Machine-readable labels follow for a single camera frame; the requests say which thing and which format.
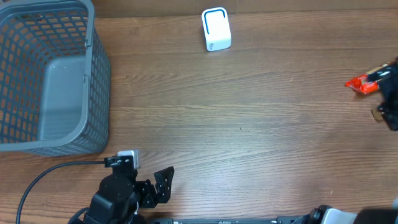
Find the San Remo spaghetti pack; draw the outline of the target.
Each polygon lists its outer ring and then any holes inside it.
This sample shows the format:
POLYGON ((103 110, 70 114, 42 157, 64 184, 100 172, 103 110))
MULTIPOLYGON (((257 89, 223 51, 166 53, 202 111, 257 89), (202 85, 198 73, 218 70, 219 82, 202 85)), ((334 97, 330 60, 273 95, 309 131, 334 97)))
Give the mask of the San Remo spaghetti pack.
POLYGON ((388 67, 388 64, 384 64, 358 77, 354 77, 345 83, 345 87, 365 95, 373 93, 379 89, 378 81, 389 73, 388 67))

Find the white bamboo tube bottle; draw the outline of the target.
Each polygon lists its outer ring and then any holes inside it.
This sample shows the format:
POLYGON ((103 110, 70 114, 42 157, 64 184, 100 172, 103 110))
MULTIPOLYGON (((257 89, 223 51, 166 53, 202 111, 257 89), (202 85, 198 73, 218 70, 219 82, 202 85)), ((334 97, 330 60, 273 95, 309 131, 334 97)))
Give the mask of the white bamboo tube bottle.
POLYGON ((379 111, 377 108, 373 108, 371 110, 371 114, 372 114, 372 116, 373 116, 375 121, 377 121, 377 122, 383 122, 384 121, 383 112, 379 111))

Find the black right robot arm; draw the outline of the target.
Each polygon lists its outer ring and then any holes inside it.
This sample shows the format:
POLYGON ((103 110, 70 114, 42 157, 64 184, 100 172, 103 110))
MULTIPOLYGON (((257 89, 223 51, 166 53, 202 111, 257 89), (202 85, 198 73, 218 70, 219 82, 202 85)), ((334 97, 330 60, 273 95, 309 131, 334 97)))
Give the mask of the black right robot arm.
MULTIPOLYGON (((397 131, 397 60, 380 65, 345 83, 363 95, 380 91, 384 101, 372 110, 376 120, 384 121, 397 131)), ((309 214, 288 220, 292 224, 397 224, 397 205, 392 208, 365 208, 358 213, 343 212, 327 205, 314 208, 309 214)))

